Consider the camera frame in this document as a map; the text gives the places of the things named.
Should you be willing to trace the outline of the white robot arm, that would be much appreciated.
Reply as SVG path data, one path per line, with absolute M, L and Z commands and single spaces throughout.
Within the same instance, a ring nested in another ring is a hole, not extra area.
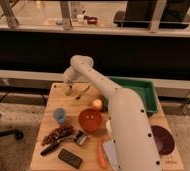
M 72 84 L 84 76 L 108 100 L 119 171 L 163 171 L 141 97 L 102 75 L 93 65 L 91 57 L 74 55 L 63 78 Z

